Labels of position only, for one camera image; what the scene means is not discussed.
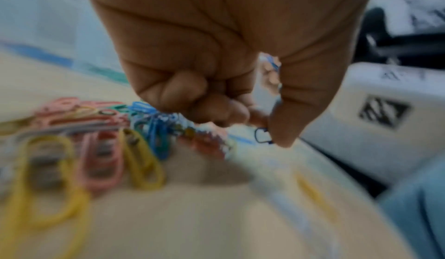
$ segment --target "blue fabric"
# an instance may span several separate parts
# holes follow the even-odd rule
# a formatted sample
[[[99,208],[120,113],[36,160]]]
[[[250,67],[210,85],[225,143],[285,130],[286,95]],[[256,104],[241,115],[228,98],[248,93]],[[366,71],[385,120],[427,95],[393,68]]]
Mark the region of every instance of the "blue fabric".
[[[421,259],[445,259],[445,155],[379,199]]]

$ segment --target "human hand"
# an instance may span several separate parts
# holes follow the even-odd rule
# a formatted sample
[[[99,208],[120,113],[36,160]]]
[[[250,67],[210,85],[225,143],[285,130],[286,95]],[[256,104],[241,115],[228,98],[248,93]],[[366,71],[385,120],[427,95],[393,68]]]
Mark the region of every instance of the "human hand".
[[[336,93],[368,0],[91,0],[136,93],[164,112],[267,127],[291,146]],[[259,52],[282,62],[270,117],[252,99]]]

